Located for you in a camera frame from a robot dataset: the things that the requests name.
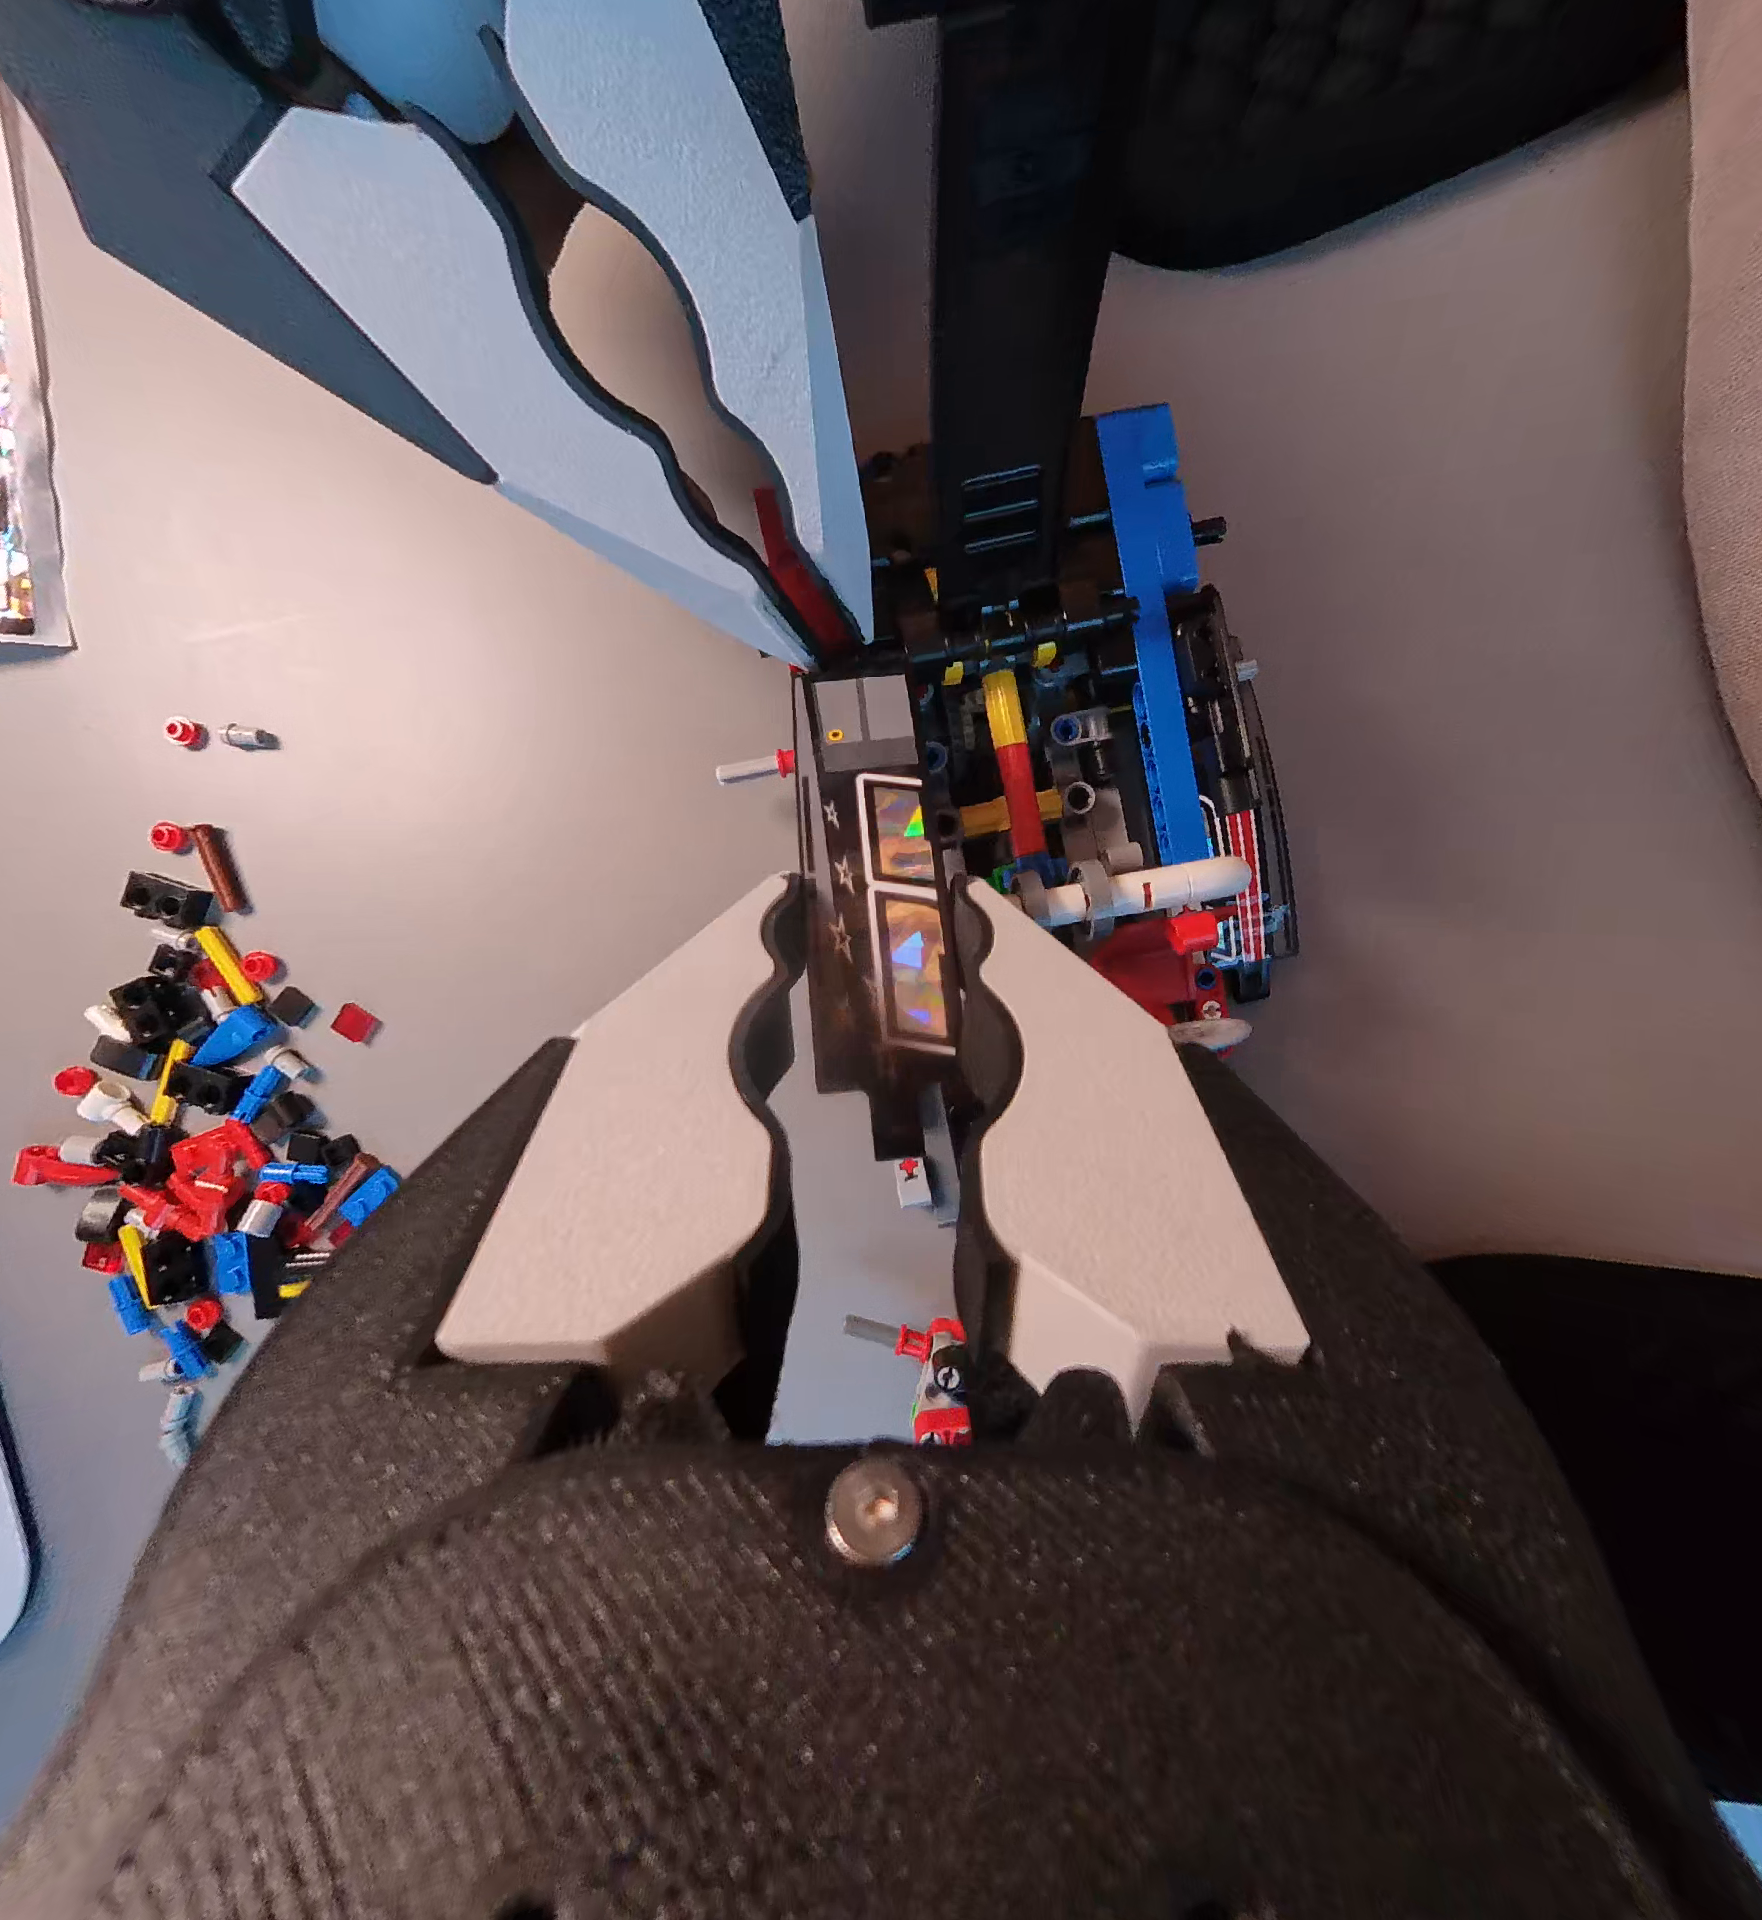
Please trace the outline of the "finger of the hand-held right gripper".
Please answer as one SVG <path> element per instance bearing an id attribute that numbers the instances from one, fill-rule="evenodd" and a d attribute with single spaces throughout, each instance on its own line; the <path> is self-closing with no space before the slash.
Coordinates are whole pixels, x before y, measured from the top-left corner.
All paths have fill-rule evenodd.
<path id="1" fill-rule="evenodd" d="M 235 198 L 491 467 L 495 490 L 788 663 L 814 653 L 668 443 L 559 339 L 509 212 L 436 125 L 287 110 Z"/>
<path id="2" fill-rule="evenodd" d="M 868 639 L 868 524 L 778 5 L 508 2 L 504 72 L 565 177 L 670 279 L 714 406 Z"/>

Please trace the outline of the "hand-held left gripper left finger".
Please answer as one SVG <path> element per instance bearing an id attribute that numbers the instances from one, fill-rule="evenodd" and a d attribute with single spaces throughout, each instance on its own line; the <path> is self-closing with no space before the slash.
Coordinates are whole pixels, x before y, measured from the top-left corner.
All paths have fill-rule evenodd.
<path id="1" fill-rule="evenodd" d="M 570 1035 L 560 1076 L 443 1312 L 440 1356 L 586 1363 L 712 1387 L 745 1356 L 742 1267 L 774 1212 L 771 1073 L 749 1021 L 786 1017 L 774 874 Z"/>

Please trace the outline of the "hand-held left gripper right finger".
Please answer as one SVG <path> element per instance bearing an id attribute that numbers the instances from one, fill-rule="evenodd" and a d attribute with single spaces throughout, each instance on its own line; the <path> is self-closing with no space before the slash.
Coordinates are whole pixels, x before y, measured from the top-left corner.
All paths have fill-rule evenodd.
<path id="1" fill-rule="evenodd" d="M 1309 1331 L 1165 1029 L 989 884 L 951 921 L 975 1349 L 1033 1390 L 1104 1376 L 1134 1422 L 1168 1365 L 1297 1363 Z"/>

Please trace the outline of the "holographic window curved lego panel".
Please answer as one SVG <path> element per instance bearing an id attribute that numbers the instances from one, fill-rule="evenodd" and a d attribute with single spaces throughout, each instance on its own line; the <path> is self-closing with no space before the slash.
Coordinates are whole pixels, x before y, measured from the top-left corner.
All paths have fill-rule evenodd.
<path id="1" fill-rule="evenodd" d="M 962 1002 L 907 681 L 798 676 L 791 726 L 819 1089 L 866 1101 L 874 1158 L 917 1159 Z"/>

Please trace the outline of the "lego race car model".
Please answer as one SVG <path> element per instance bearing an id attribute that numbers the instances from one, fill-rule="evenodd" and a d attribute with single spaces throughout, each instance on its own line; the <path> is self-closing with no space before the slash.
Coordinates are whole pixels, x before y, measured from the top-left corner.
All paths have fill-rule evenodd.
<path id="1" fill-rule="evenodd" d="M 932 407 L 922 443 L 863 463 L 868 655 L 810 676 L 907 681 L 960 1027 L 954 899 L 979 880 L 1160 1025 L 1188 1070 L 1247 1037 L 1221 961 L 1249 874 L 1217 848 L 1192 653 L 1202 546 L 1224 527 L 1192 520 L 1167 407 L 1082 412 L 1155 7 L 863 15 L 935 38 Z M 899 1436 L 930 1451 L 985 1442 L 1042 1392 L 975 1349 L 956 1296 L 979 1113 L 958 1039 L 924 1154 L 872 1154 L 951 1277 L 904 1322 L 844 1322 L 891 1356 L 911 1387 Z"/>

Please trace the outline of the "pile of mixed lego pieces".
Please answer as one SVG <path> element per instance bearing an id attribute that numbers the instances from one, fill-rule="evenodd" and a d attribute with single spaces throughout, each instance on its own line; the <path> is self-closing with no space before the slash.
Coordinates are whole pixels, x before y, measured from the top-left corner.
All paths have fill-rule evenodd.
<path id="1" fill-rule="evenodd" d="M 160 867 L 119 904 L 152 938 L 84 1011 L 89 1057 L 54 1075 L 80 1130 L 23 1146 L 18 1188 L 68 1188 L 74 1238 L 136 1376 L 162 1392 L 160 1456 L 191 1461 L 207 1392 L 399 1193 L 402 1176 L 318 1103 L 308 1054 L 332 1017 L 254 941 L 226 830 L 157 820 Z"/>

